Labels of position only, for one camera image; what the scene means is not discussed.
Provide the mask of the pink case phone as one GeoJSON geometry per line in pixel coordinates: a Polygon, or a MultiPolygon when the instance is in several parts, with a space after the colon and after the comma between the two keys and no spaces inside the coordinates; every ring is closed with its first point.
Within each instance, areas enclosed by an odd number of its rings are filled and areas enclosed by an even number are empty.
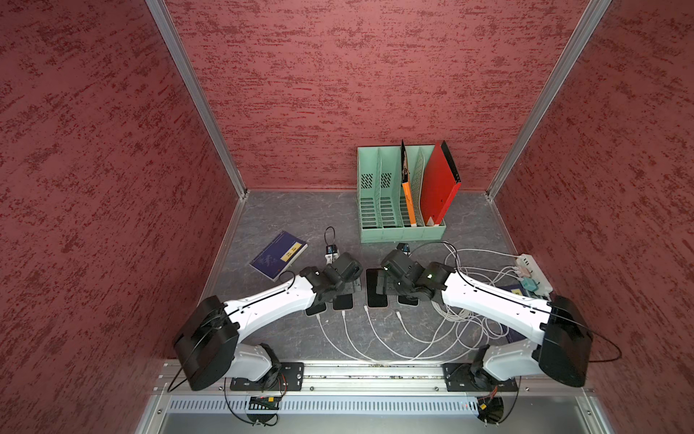
{"type": "Polygon", "coordinates": [[[334,311],[345,311],[354,308],[354,296],[352,294],[340,295],[334,298],[333,302],[334,311]]]}

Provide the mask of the white case phone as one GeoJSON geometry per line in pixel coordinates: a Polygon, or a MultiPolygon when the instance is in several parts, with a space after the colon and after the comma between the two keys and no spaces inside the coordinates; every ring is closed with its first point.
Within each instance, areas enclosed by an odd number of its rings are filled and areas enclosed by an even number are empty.
{"type": "Polygon", "coordinates": [[[384,309],[388,307],[388,296],[384,294],[384,276],[382,269],[367,269],[367,306],[371,309],[384,309]]]}

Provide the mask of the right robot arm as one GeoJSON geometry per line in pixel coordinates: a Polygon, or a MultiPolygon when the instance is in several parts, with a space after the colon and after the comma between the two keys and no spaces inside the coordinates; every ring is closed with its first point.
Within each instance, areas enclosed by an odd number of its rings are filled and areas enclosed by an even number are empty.
{"type": "Polygon", "coordinates": [[[492,390],[511,378],[544,374],[557,383],[581,388],[594,333],[568,298],[527,298],[498,289],[440,262],[423,267],[393,250],[382,261],[386,282],[398,294],[464,309],[505,325],[524,340],[485,345],[463,374],[475,389],[492,390]]]}

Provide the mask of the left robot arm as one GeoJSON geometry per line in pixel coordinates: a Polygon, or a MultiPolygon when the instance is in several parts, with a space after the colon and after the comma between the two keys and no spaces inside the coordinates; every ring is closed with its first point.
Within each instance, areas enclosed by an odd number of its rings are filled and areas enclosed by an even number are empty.
{"type": "Polygon", "coordinates": [[[306,267],[289,281],[252,297],[220,301],[204,299],[173,340],[183,375],[194,392],[225,378],[256,383],[262,390],[278,388],[281,363],[266,344],[246,345],[256,331],[296,312],[317,315],[351,293],[363,266],[343,253],[323,269],[306,267]]]}

